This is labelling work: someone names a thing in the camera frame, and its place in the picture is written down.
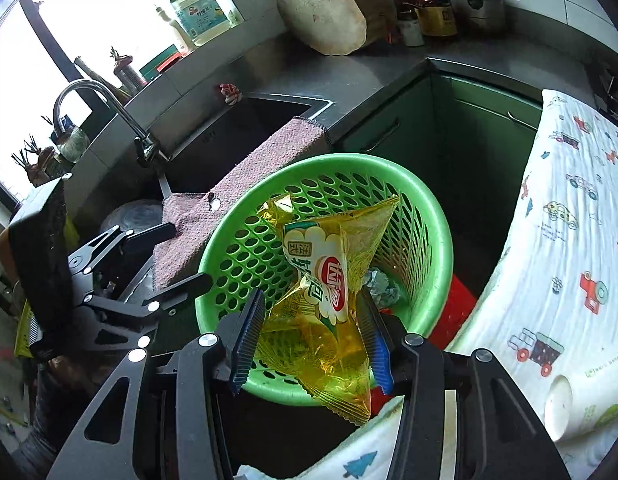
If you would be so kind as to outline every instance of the cabinet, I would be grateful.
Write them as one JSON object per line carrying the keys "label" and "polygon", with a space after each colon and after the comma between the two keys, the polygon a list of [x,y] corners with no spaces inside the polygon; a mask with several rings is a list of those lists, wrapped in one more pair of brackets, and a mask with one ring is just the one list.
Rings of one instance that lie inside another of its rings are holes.
{"label": "cabinet", "polygon": [[500,254],[542,108],[499,89],[432,76],[442,137],[439,199],[456,231]]}
{"label": "cabinet", "polygon": [[373,112],[337,145],[404,166],[438,198],[452,233],[500,256],[540,122],[540,105],[433,74]]}
{"label": "cabinet", "polygon": [[386,158],[417,175],[438,194],[442,175],[431,79],[420,79],[372,113],[337,149]]}

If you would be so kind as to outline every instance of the person's arm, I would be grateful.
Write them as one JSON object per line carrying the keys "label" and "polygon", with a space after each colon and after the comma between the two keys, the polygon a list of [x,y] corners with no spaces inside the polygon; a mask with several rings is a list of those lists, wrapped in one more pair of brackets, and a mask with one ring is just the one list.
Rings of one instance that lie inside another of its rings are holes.
{"label": "person's arm", "polygon": [[48,365],[39,368],[32,430],[11,455],[25,480],[46,478],[88,404],[86,392],[61,384]]}

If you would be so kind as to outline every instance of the countertop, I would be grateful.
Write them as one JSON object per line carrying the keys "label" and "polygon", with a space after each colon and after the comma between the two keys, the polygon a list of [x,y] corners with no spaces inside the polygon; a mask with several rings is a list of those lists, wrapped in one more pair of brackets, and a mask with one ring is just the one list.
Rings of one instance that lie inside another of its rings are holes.
{"label": "countertop", "polygon": [[595,107],[582,63],[516,36],[438,41],[416,48],[377,42],[342,57],[322,56],[293,38],[279,36],[251,49],[243,59],[259,68],[257,84],[249,91],[333,101],[317,117],[333,141],[431,70],[473,78],[537,102],[542,102],[543,89],[558,90]]}

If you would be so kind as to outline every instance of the pink towel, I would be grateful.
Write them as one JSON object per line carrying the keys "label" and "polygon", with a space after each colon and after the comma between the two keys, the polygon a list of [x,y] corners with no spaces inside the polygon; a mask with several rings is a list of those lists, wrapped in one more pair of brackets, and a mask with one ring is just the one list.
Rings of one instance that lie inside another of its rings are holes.
{"label": "pink towel", "polygon": [[295,117],[257,147],[210,192],[220,200],[211,211],[209,193],[174,193],[164,201],[163,222],[175,224],[175,238],[153,250],[153,288],[159,290],[198,271],[202,250],[223,216],[251,187],[288,164],[329,152],[326,130]]}

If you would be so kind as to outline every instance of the snack bag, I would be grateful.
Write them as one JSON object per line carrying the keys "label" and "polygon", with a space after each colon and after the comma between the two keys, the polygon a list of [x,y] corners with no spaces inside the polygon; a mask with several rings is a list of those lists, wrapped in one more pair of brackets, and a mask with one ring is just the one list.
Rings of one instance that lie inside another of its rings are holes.
{"label": "snack bag", "polygon": [[[281,203],[285,211],[276,212]],[[399,203],[291,222],[291,196],[263,205],[259,215],[282,236],[299,279],[272,307],[258,354],[275,370],[297,377],[321,404],[357,425],[369,420],[369,360],[356,326],[356,294]]]}

